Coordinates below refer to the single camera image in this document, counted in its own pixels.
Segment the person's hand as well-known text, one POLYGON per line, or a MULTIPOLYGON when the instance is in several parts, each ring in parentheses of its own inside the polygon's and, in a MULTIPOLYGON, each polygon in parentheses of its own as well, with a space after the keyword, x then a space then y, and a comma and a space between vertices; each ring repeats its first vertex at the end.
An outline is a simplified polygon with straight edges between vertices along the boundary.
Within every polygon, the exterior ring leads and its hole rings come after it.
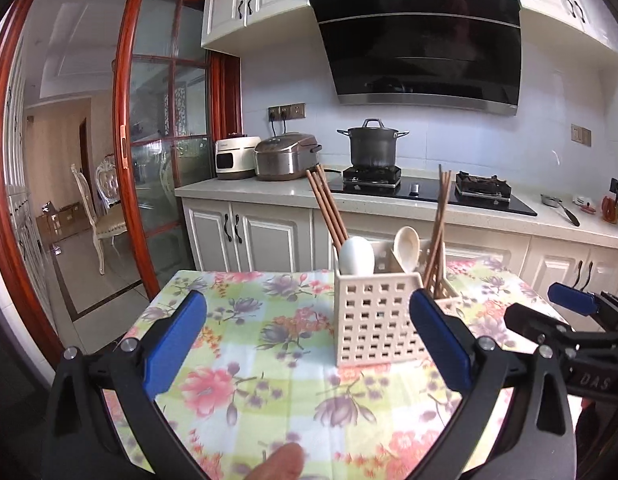
POLYGON ((278 448, 263 463, 255 467, 245 480, 298 480, 303 474, 305 452, 291 442, 278 448))

